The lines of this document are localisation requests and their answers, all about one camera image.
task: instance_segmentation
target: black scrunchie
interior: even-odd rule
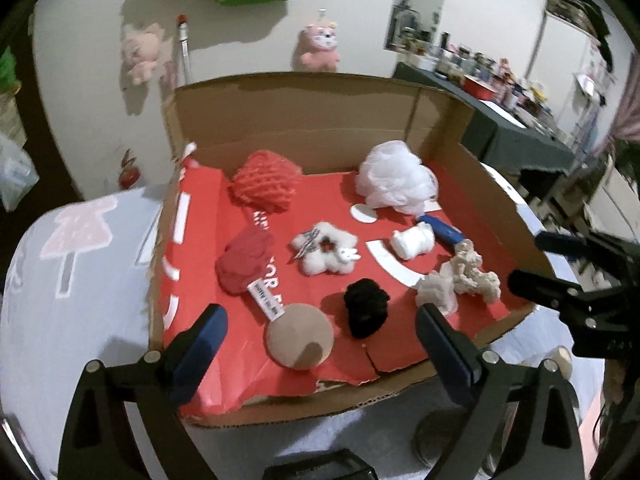
[[[344,293],[351,335],[363,339],[379,330],[386,321],[388,301],[389,295],[369,278],[351,283]]]

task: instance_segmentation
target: silver screw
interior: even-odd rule
[[[84,369],[90,374],[93,374],[100,369],[100,361],[89,361]]]
[[[160,352],[158,350],[152,350],[151,352],[147,352],[145,354],[145,362],[151,364],[151,363],[157,363],[160,360]]]
[[[545,368],[550,372],[558,371],[558,363],[556,363],[553,359],[545,359],[544,365]]]
[[[486,363],[495,365],[500,360],[500,356],[493,350],[487,350],[486,352],[482,353],[482,359]]]

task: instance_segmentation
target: red crumpled fabric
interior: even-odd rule
[[[231,191],[238,200],[267,213],[286,211],[302,178],[302,168],[269,150],[253,152],[238,170]]]
[[[273,244],[273,235],[256,225],[240,231],[216,260],[220,286],[234,295],[246,291],[249,283],[264,275],[273,257]]]

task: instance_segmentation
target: beige round sponge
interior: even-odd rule
[[[314,306],[292,303],[267,328],[267,349],[282,366],[309,370],[329,357],[334,347],[334,327]]]

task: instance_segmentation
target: red bowl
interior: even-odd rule
[[[495,90],[489,86],[488,83],[476,81],[475,79],[471,79],[469,76],[465,76],[465,82],[463,83],[462,88],[465,92],[471,94],[476,99],[480,99],[481,101],[490,101],[495,94]]]

